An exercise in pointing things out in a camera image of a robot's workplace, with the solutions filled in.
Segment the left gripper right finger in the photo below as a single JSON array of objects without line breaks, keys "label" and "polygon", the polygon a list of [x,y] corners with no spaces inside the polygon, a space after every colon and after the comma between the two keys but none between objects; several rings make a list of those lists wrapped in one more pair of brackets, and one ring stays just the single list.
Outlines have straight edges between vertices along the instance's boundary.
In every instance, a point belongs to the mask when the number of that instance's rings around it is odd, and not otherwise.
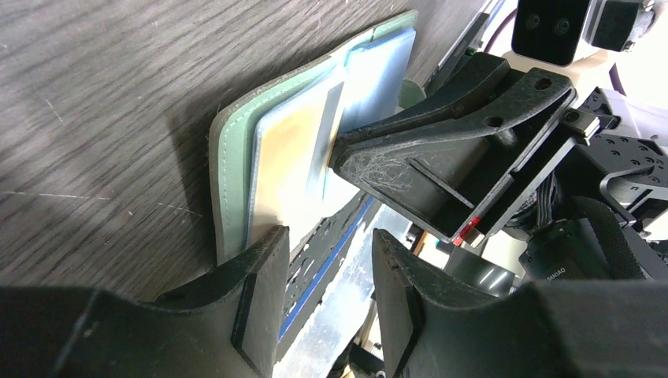
[{"label": "left gripper right finger", "polygon": [[667,285],[527,283],[477,290],[373,233],[373,281],[390,377],[664,377]]}]

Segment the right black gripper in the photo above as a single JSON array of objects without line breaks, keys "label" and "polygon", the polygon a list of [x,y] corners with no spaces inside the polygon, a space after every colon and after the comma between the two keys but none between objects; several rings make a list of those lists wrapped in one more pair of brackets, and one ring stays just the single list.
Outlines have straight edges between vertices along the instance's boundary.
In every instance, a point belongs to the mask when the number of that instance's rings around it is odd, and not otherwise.
[{"label": "right black gripper", "polygon": [[667,158],[611,115],[571,107],[571,80],[477,53],[425,100],[340,135],[349,183],[434,236],[526,241],[531,280],[667,279]]}]

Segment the green card holder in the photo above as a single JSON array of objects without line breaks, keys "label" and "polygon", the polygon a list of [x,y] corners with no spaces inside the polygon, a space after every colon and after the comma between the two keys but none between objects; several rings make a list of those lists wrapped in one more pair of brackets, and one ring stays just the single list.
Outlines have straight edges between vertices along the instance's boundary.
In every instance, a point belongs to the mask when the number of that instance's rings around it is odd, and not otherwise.
[{"label": "green card holder", "polygon": [[247,92],[217,113],[209,133],[209,169],[218,265],[245,250],[251,134],[260,116],[305,88],[355,47],[416,27],[418,15],[416,9],[407,10],[375,24],[314,61]]}]

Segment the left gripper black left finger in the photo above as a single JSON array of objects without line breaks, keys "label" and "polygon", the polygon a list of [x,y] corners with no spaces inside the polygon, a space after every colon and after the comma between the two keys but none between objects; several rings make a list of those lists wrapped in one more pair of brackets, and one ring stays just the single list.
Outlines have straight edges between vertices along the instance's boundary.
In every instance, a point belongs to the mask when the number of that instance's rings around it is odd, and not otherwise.
[{"label": "left gripper black left finger", "polygon": [[93,287],[3,287],[4,377],[269,377],[290,250],[276,226],[199,278],[137,302]]}]

